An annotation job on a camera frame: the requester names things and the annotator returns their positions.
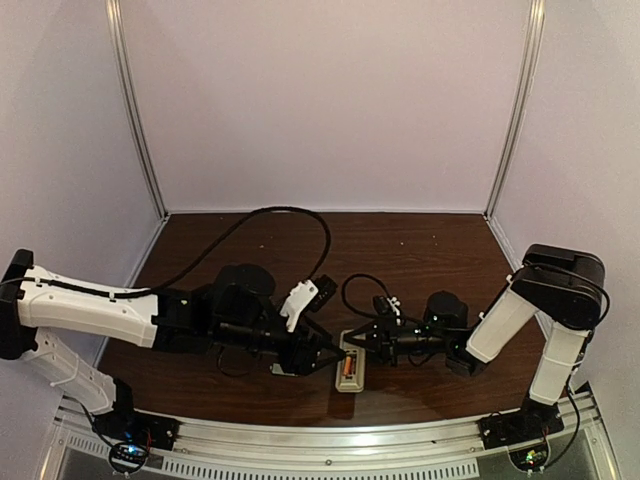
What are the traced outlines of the orange AA battery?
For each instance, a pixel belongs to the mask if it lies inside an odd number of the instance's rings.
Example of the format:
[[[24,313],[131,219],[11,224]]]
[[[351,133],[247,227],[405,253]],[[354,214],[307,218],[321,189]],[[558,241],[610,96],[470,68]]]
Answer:
[[[344,378],[350,378],[353,375],[352,367],[353,367],[353,358],[351,356],[346,356],[343,362],[341,375]]]

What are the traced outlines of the white remote control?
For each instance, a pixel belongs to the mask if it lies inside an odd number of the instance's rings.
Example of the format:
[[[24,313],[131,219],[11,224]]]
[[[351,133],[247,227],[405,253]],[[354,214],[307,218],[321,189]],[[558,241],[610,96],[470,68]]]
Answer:
[[[340,335],[340,348],[345,358],[336,367],[335,389],[339,393],[358,394],[364,391],[366,351],[346,340],[350,330],[343,330]]]

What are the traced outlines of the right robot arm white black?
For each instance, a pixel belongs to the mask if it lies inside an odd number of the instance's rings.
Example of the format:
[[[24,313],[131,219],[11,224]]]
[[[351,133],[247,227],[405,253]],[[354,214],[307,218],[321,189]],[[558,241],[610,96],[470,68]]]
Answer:
[[[533,244],[521,265],[475,323],[457,295],[431,294],[422,318],[402,312],[392,297],[379,296],[366,324],[345,333],[347,343],[389,365],[402,356],[441,355],[458,375],[482,373],[531,320],[544,320],[545,345],[525,395],[528,409],[555,408],[579,369],[596,328],[609,313],[603,261],[587,252]]]

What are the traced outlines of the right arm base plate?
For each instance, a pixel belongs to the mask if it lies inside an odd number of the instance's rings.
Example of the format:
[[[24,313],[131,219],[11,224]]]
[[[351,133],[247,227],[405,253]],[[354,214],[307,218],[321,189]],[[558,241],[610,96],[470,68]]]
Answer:
[[[492,413],[477,421],[480,437],[486,450],[512,446],[564,430],[558,411],[516,410],[508,413]]]

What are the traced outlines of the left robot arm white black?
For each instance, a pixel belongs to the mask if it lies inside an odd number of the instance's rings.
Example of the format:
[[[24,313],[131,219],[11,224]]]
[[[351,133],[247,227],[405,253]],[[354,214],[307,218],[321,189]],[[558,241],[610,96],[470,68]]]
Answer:
[[[1,279],[1,357],[31,363],[96,419],[129,424],[135,417],[131,388],[89,366],[53,329],[166,353],[239,348],[274,357],[286,375],[307,376],[346,356],[326,330],[305,318],[335,290],[328,276],[308,279],[275,305],[274,278],[253,264],[227,265],[212,283],[192,291],[73,283],[20,249]]]

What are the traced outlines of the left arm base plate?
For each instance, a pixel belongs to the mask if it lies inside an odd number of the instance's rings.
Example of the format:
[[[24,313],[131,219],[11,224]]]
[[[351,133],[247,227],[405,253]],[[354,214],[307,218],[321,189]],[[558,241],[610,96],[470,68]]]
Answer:
[[[113,411],[94,416],[93,425],[97,433],[110,439],[171,451],[180,422],[171,417],[138,411],[130,415]]]

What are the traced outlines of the grey battery cover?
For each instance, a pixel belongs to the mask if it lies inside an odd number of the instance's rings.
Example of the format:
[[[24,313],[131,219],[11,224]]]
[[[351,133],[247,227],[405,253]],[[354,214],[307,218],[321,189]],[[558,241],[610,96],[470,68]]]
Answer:
[[[273,363],[270,366],[270,372],[276,376],[295,377],[294,373],[285,372],[280,364]]]

